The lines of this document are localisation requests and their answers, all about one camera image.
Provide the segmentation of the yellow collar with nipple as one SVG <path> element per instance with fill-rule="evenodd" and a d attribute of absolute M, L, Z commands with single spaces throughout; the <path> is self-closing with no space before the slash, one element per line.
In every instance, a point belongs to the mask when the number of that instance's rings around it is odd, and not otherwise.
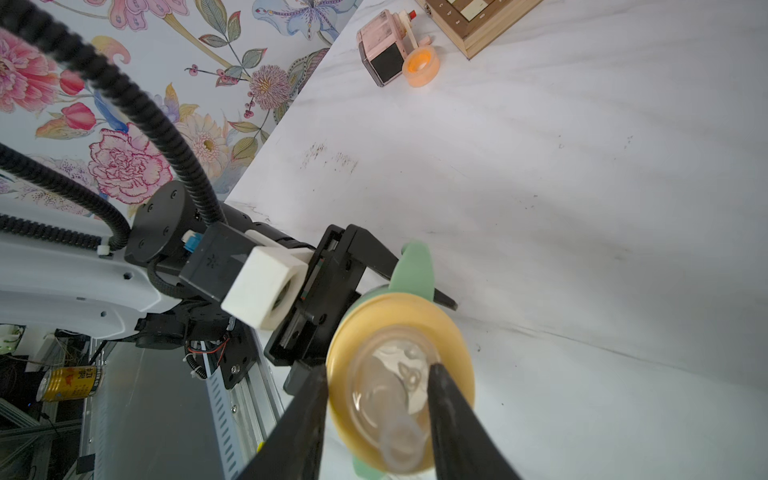
<path fill-rule="evenodd" d="M 434 364 L 443 365 L 465 400 L 474 402 L 469 349 L 437 305 L 379 292 L 345 316 L 326 370 L 331 418 L 356 459 L 402 475 L 433 467 L 428 380 Z"/>

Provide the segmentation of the wooden chess board box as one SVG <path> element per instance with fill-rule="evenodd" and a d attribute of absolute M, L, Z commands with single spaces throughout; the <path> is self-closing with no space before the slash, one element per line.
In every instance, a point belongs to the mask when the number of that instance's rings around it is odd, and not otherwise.
<path fill-rule="evenodd" d="M 417 0 L 467 60 L 484 50 L 541 0 Z"/>

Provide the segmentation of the pink black cube box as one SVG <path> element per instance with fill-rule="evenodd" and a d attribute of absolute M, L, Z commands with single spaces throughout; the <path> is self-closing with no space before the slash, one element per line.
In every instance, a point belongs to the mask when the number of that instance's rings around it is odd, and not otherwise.
<path fill-rule="evenodd" d="M 402 73 L 407 56 L 418 47 L 412 21 L 415 10 L 382 10 L 356 35 L 360 59 L 374 83 L 384 87 Z"/>

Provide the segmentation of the aluminium mounting rail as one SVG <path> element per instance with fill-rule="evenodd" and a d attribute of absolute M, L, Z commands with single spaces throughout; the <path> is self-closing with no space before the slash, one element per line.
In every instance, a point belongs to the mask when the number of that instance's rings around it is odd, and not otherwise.
<path fill-rule="evenodd" d="M 261 450 L 284 412 L 263 346 L 255 340 L 257 357 L 243 379 L 226 389 L 214 362 L 204 360 L 219 457 L 226 479 L 236 479 Z"/>

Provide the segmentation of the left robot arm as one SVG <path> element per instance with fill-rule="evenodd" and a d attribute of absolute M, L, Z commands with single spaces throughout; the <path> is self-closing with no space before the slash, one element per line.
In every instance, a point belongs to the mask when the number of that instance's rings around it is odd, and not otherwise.
<path fill-rule="evenodd" d="M 91 147 L 91 190 L 57 170 L 8 147 L 1 167 L 10 175 L 78 205 L 110 229 L 103 237 L 10 215 L 3 232 L 73 248 L 100 257 L 122 252 L 142 268 L 150 285 L 177 306 L 139 320 L 129 340 L 140 348 L 182 347 L 212 354 L 227 387 L 239 383 L 255 361 L 255 348 L 224 329 L 232 316 L 239 331 L 273 329 L 272 360 L 322 363 L 342 319 L 364 302 L 355 286 L 365 269 L 389 280 L 389 290 L 417 295 L 455 309 L 434 286 L 428 248 L 419 242 L 395 256 L 368 231 L 330 227 L 318 247 L 299 242 L 221 203 L 212 179 L 236 160 L 224 131 L 178 101 L 142 92 L 112 62 L 118 48 L 87 43 L 30 1 L 1 5 L 1 71 L 4 88 L 48 104 L 56 97 L 54 67 L 71 78 L 68 95 L 90 90 L 107 110 L 106 129 Z"/>

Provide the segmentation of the yellow can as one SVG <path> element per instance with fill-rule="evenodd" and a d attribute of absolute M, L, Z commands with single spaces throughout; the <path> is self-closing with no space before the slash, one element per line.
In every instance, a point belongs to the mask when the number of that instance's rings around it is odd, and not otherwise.
<path fill-rule="evenodd" d="M 81 400 L 93 396 L 103 379 L 103 369 L 97 366 L 73 366 L 50 370 L 43 376 L 37 390 L 39 402 Z"/>

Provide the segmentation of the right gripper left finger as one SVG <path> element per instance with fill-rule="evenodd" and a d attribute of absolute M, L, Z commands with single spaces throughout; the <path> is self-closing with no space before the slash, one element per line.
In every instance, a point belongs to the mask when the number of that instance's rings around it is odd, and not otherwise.
<path fill-rule="evenodd" d="M 315 366 L 238 479 L 318 479 L 328 399 L 326 367 Z"/>

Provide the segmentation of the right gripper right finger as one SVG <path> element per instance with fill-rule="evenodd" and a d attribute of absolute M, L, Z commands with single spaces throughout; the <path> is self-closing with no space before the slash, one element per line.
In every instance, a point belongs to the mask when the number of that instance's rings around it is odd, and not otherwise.
<path fill-rule="evenodd" d="M 440 363 L 430 366 L 428 408 L 437 479 L 520 480 Z"/>

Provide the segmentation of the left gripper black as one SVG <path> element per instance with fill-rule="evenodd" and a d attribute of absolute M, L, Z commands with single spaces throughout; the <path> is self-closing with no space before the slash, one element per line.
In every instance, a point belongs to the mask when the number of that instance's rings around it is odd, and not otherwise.
<path fill-rule="evenodd" d="M 283 384 L 287 394 L 296 395 L 310 370 L 325 363 L 347 312 L 372 296 L 357 292 L 367 270 L 388 281 L 385 293 L 409 293 L 451 310 L 457 308 L 455 300 L 435 288 L 426 244 L 409 242 L 395 255 L 362 227 L 329 226 L 310 260 L 298 299 L 265 348 L 271 363 L 289 369 Z"/>

